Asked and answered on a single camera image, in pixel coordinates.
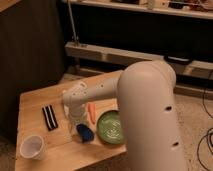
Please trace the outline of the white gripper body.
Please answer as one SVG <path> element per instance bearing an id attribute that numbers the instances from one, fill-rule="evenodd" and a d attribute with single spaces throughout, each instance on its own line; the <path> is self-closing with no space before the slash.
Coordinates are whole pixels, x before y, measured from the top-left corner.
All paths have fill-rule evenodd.
<path id="1" fill-rule="evenodd" d="M 68 118 L 72 125 L 76 126 L 78 124 L 88 124 L 87 122 L 87 112 L 84 108 L 70 109 Z"/>

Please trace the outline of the transparent gripper finger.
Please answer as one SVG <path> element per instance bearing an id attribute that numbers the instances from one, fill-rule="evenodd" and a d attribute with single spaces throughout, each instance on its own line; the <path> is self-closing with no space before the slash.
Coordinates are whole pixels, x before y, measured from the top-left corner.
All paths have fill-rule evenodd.
<path id="1" fill-rule="evenodd" d="M 72 141 L 81 142 L 81 137 L 78 134 L 77 129 L 74 125 L 69 126 L 69 131 L 70 131 Z"/>

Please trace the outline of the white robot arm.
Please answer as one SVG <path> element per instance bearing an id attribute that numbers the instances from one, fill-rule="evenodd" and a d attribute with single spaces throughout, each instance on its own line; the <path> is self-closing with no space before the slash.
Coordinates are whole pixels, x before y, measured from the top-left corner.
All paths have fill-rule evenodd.
<path id="1" fill-rule="evenodd" d="M 91 88 L 63 92 L 71 116 L 89 101 L 115 98 L 132 171 L 187 171 L 173 89 L 176 74 L 164 61 L 130 65 L 117 77 Z"/>

